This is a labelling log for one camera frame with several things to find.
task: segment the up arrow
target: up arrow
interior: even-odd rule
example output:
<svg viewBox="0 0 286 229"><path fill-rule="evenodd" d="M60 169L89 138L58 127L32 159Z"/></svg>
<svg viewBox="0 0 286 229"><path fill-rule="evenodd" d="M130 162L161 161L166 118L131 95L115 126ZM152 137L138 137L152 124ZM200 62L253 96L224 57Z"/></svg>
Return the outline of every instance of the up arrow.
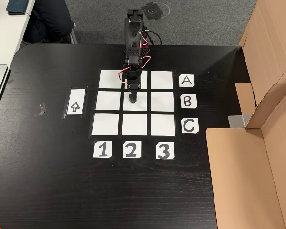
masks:
<svg viewBox="0 0 286 229"><path fill-rule="evenodd" d="M76 110L79 109L80 106L78 106L77 102L75 102L75 104L73 104L70 108L73 109L73 112L76 112Z"/></svg>

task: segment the red wire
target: red wire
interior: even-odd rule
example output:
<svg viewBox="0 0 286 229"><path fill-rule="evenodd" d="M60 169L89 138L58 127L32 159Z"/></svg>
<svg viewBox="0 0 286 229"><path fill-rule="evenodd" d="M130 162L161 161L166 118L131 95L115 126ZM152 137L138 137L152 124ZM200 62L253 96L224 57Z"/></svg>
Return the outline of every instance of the red wire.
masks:
<svg viewBox="0 0 286 229"><path fill-rule="evenodd" d="M123 70L120 70L119 73L118 73L119 80L120 80L122 83L127 83L127 82L126 82L126 81L123 82L123 81L121 80L120 73L121 73L121 72L124 72L126 69L129 69L129 68L130 68L130 67L124 68Z"/></svg>

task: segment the person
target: person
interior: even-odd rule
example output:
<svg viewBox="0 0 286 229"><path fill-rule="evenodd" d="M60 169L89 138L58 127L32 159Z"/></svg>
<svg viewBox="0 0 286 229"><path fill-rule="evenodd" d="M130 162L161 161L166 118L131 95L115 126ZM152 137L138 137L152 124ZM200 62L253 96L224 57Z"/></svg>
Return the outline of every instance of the person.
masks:
<svg viewBox="0 0 286 229"><path fill-rule="evenodd" d="M24 43L53 43L68 36L75 28L64 0L36 0Z"/></svg>

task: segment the white desk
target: white desk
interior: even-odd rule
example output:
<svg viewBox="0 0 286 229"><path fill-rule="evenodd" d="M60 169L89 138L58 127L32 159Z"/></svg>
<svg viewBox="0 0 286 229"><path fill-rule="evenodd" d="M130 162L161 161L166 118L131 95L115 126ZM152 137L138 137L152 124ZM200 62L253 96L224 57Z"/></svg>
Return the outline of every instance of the white desk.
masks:
<svg viewBox="0 0 286 229"><path fill-rule="evenodd" d="M10 16L5 11L8 0L0 0L0 64L6 64L8 68L13 60L14 54L18 51L29 16L35 0L29 0L24 15Z"/></svg>

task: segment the gray carpet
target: gray carpet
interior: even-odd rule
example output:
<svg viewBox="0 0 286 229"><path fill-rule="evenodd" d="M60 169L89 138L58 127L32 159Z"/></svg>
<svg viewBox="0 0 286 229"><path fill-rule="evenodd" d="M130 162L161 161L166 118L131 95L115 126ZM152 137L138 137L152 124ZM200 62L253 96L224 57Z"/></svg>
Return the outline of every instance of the gray carpet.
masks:
<svg viewBox="0 0 286 229"><path fill-rule="evenodd" d="M124 44L127 9L151 0L66 0L79 44ZM145 25L166 45L237 45L255 0L160 0L163 15Z"/></svg>

